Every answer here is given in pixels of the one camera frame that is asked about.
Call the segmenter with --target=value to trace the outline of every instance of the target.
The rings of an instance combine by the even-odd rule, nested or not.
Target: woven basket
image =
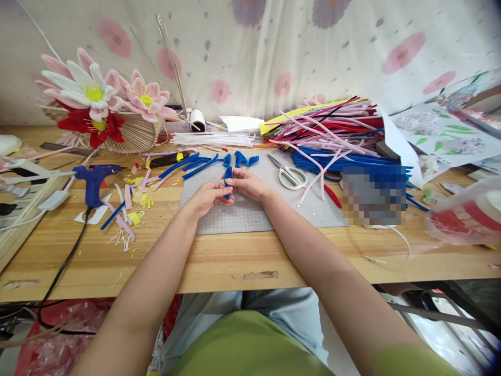
[[[68,110],[62,108],[56,101],[48,105],[42,105],[40,109],[45,116],[56,123],[68,116]],[[141,115],[134,112],[118,112],[117,114],[125,119],[125,123],[122,125],[122,128],[120,128],[125,142],[118,143],[108,137],[102,144],[102,147],[109,151],[122,154],[133,154],[148,151],[155,145],[160,128],[165,122],[165,118],[158,116],[158,121],[156,124],[153,124],[148,123]],[[89,133],[73,133],[85,140],[90,138]]]

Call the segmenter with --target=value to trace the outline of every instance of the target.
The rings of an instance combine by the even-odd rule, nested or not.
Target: wooden table
[[[19,126],[0,128],[0,133],[14,133],[23,140],[23,146],[37,147],[42,142],[55,142],[62,131],[56,127]],[[41,160],[46,168],[55,168],[82,157],[58,154]],[[115,163],[131,167],[140,162],[136,155],[119,155],[99,152],[93,163]],[[62,170],[70,170],[73,163]],[[161,172],[153,170],[153,175]],[[136,176],[142,176],[144,170]],[[134,257],[131,251],[114,243],[105,245],[118,233],[113,224],[105,231],[99,226],[89,226],[69,268],[51,295],[51,299],[89,298],[116,296],[135,267],[141,262],[157,237],[179,208],[182,180],[174,185],[180,173],[166,181],[152,194],[154,206],[145,209],[146,224],[134,227],[137,236],[131,250],[137,247]],[[113,183],[123,187],[121,177],[106,179],[113,192]],[[467,186],[473,181],[465,176],[465,169],[456,168],[439,176],[427,185],[444,192],[439,182]],[[333,186],[341,195],[339,185]],[[71,189],[70,198],[57,210],[45,215],[30,238],[0,275],[0,302],[40,300],[49,288],[63,260],[73,247],[82,224],[73,221],[85,210],[85,186],[77,181]],[[421,191],[414,193],[421,201]],[[116,207],[118,195],[110,202]],[[395,283],[402,281],[498,278],[501,273],[489,264],[501,263],[501,253],[482,246],[456,246],[444,244],[428,237],[424,231],[423,212],[410,206],[406,223],[397,228],[407,237],[413,256],[404,261],[407,247],[404,241],[391,230],[370,230],[361,226],[325,228],[327,235],[349,258],[353,265],[372,283]],[[375,264],[362,258],[367,255],[381,259],[387,264]],[[112,288],[113,284],[123,277]],[[17,282],[22,287],[9,289]],[[305,281],[287,257],[275,232],[248,232],[196,236],[179,286],[180,293],[252,290],[306,286]]]

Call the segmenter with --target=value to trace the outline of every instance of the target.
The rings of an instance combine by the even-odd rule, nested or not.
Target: person
[[[233,193],[262,204],[310,287],[183,295],[165,343],[162,374],[332,375],[318,299],[361,375],[458,374],[277,192],[238,168],[226,182],[231,186],[203,184],[181,207],[130,276],[71,375],[146,374],[198,221],[213,205],[232,205]]]

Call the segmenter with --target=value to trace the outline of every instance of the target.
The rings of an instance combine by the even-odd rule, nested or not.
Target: green shirt
[[[377,375],[458,375],[433,351],[412,346],[385,349]],[[169,375],[333,375],[298,341],[256,311],[219,320],[189,347]]]

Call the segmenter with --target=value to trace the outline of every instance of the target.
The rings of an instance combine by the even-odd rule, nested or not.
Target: floral curtain
[[[158,12],[187,105],[207,119],[267,119],[354,94],[393,113],[501,66],[495,0],[19,2],[0,2],[3,124],[53,124],[36,107],[47,98],[33,83],[40,55],[53,52],[33,20],[63,61],[83,47],[103,73],[114,68],[129,79],[137,68],[180,103]]]

